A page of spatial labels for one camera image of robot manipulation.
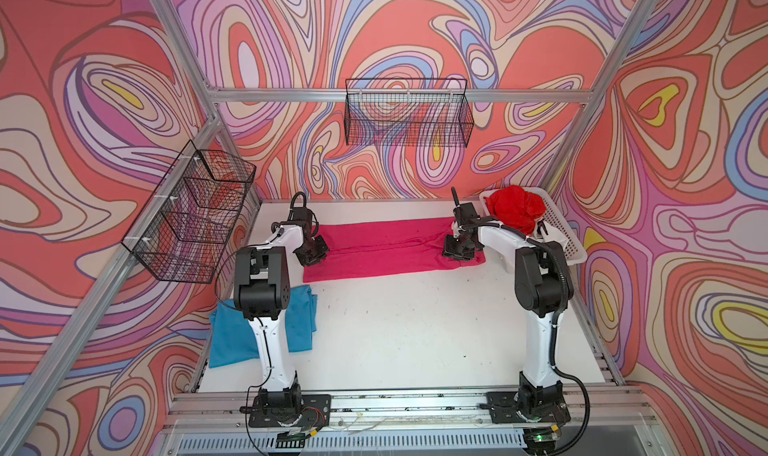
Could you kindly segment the magenta t shirt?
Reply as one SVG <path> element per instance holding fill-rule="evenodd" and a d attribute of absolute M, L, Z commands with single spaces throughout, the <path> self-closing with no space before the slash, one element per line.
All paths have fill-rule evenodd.
<path fill-rule="evenodd" d="M 452 234 L 451 218 L 328 225 L 320 229 L 329 251 L 325 259 L 303 272 L 305 283 L 371 278 L 479 266 L 479 252 L 468 261 L 443 255 Z"/>

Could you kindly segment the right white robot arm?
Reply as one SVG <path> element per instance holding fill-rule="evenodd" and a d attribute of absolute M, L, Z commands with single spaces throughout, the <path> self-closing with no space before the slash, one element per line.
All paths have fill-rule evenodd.
<path fill-rule="evenodd" d="M 482 217 L 471 203 L 454 202 L 452 233 L 444 240 L 443 255 L 470 261 L 490 248 L 514 262 L 514 295 L 526 311 L 525 362 L 517 390 L 486 394 L 485 408 L 495 424 L 554 423 L 571 420 L 564 396 L 564 381 L 575 383 L 585 404 L 583 421 L 590 414 L 586 385 L 561 370 L 557 345 L 562 318 L 575 288 L 564 249 L 557 241 L 538 240 L 490 216 Z"/>

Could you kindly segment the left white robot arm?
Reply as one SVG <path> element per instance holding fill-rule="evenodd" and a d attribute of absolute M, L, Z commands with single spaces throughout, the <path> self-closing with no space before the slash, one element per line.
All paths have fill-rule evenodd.
<path fill-rule="evenodd" d="M 311 433 L 327 424 L 329 403 L 302 396 L 298 371 L 290 359 L 285 311 L 291 298 L 289 259 L 303 267 L 322 262 L 328 246 L 305 193 L 294 194 L 286 219 L 271 226 L 263 243 L 235 253 L 233 303 L 255 337 L 261 382 L 246 390 L 240 408 L 248 429 L 280 427 L 288 434 Z"/>

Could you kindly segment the red t shirt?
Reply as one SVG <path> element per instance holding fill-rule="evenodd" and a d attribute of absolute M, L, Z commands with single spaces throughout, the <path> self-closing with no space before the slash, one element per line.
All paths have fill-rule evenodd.
<path fill-rule="evenodd" d="M 530 236 L 546 212 L 541 196 L 520 186 L 509 186 L 493 192 L 486 199 L 491 216 Z"/>

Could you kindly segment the white black garment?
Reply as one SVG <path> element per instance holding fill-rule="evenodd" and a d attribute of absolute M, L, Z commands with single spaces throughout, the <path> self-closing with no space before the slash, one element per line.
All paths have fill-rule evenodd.
<path fill-rule="evenodd" d="M 541 242 L 556 242 L 563 250 L 567 249 L 569 243 L 569 238 L 563 231 L 551 225 L 544 219 L 537 222 L 534 236 Z"/>

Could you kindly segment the white plastic laundry basket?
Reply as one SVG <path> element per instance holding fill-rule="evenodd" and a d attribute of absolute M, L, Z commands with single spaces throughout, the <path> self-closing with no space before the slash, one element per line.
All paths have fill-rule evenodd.
<path fill-rule="evenodd" d="M 575 266 L 585 262 L 587 259 L 587 252 L 583 244 L 580 242 L 577 234 L 568 224 L 565 217 L 562 215 L 562 213 L 556 206 L 555 202 L 550 197 L 549 193 L 547 193 L 544 189 L 538 188 L 538 187 L 523 187 L 523 189 L 542 197 L 546 205 L 546 212 L 542 219 L 546 220 L 551 225 L 557 227 L 568 236 L 569 243 L 568 243 L 567 249 L 563 250 L 566 258 L 566 264 L 569 267 L 571 267 L 571 266 Z M 479 195 L 479 200 L 482 208 L 481 214 L 483 216 L 490 216 L 489 210 L 486 207 L 486 199 L 495 191 L 497 191 L 497 189 L 490 189 L 490 190 L 481 192 Z M 513 257 L 504 256 L 498 251 L 496 251 L 496 253 L 499 256 L 499 259 L 501 261 L 501 264 L 504 266 L 505 271 L 509 274 L 513 274 L 514 273 Z"/>

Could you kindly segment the folded teal t shirt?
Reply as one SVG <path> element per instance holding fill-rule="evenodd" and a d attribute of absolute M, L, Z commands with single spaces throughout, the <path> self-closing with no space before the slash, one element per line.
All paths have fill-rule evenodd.
<path fill-rule="evenodd" d="M 317 295 L 309 285 L 291 290 L 291 299 L 285 316 L 287 345 L 290 352 L 310 351 L 316 332 Z M 256 337 L 232 301 L 219 302 L 210 315 L 212 340 L 209 353 L 211 368 L 223 367 L 258 359 Z"/>

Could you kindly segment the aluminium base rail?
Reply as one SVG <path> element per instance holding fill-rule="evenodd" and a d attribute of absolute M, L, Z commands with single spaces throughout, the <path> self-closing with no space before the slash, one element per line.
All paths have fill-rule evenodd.
<path fill-rule="evenodd" d="M 525 422 L 485 387 L 333 391 L 316 434 L 251 428 L 241 392 L 175 398 L 153 455 L 524 455 L 569 445 L 572 455 L 672 455 L 661 420 L 643 392 L 592 385 L 584 398 L 564 390 L 570 421 Z"/>

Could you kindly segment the aluminium frame profile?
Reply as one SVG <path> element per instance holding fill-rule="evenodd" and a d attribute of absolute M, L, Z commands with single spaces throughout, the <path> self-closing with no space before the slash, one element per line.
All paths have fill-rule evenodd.
<path fill-rule="evenodd" d="M 167 0 L 167 25 L 151 0 L 1 0 L 2 410 L 210 120 L 263 198 L 473 194 L 545 159 L 470 168 L 509 102 L 474 104 L 450 161 L 350 147 L 343 103 L 310 93 L 591 90 L 638 1 Z"/>

